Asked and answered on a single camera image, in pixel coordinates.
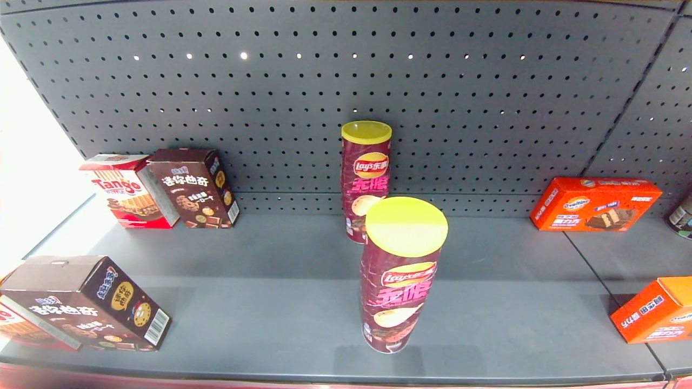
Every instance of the shelf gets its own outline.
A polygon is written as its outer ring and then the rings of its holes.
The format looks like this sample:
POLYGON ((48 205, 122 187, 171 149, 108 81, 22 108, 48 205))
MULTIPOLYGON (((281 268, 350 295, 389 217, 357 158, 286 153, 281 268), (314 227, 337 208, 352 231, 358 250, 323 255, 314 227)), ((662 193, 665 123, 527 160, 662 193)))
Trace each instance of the shelf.
POLYGON ((125 230, 90 201, 39 254, 110 255, 173 317, 157 353, 9 344, 0 362, 158 378, 410 384, 648 381, 662 369, 626 345, 614 301, 564 234, 528 219, 450 218, 411 342, 363 340, 361 247, 336 216, 242 215, 232 230, 125 230))
MULTIPOLYGON (((622 234, 567 235, 619 304, 657 277, 692 275, 692 242, 677 236, 662 219, 639 220, 622 234)), ((692 341, 650 346, 671 374, 692 374, 692 341)))

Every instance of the chocolate bar image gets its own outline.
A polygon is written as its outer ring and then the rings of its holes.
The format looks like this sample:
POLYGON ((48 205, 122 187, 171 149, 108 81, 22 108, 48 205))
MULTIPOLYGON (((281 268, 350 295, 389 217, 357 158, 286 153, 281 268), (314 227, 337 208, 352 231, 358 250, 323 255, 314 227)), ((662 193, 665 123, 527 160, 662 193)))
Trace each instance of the chocolate bar image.
POLYGON ((609 209, 608 212, 591 217, 591 219, 586 222, 586 226, 601 230, 616 230, 629 223, 635 216, 635 213, 636 211, 633 209, 609 209))

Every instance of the cardboard box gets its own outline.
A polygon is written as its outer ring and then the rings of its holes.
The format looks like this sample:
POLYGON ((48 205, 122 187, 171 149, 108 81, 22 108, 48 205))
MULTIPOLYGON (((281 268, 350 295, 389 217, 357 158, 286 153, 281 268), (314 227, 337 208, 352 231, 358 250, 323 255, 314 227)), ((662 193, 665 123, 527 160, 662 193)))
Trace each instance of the cardboard box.
POLYGON ((0 296, 0 335, 23 345, 59 350, 76 351, 82 346, 77 340, 48 325, 7 296, 0 296))
POLYGON ((610 320, 627 343, 692 339, 692 276, 658 278, 610 320))
POLYGON ((30 257, 0 293, 97 350, 153 351, 168 316, 106 256, 30 257))
POLYGON ((99 154, 80 167, 127 228, 171 228, 178 212, 147 167, 148 155, 99 154))
POLYGON ((661 193, 643 179, 555 177, 531 220, 543 231, 627 231, 661 193))
POLYGON ((149 166, 187 227, 233 227, 240 209, 216 150, 161 149, 149 166))

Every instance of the pegboard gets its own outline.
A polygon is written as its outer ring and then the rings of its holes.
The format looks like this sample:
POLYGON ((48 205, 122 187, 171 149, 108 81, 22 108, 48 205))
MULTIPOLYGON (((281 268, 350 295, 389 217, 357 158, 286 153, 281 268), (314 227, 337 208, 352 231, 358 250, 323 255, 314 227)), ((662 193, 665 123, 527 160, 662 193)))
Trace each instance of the pegboard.
POLYGON ((671 17, 597 3, 158 1, 2 19, 85 156, 216 147, 238 191, 338 192, 340 126, 371 118, 394 128, 395 192, 538 194, 580 173, 671 17))
POLYGON ((692 19, 680 18, 587 174, 646 177, 664 197, 692 190, 692 19))

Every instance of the brown cookie box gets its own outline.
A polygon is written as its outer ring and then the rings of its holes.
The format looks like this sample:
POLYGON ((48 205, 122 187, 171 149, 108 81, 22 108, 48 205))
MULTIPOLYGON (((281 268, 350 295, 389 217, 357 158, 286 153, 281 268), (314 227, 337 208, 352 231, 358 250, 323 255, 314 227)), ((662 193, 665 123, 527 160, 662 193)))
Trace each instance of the brown cookie box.
POLYGON ((230 228, 239 214, 216 150, 161 149, 149 168, 190 228, 230 228))
POLYGON ((157 350, 170 317, 107 256, 28 258, 0 291, 97 350, 157 350))

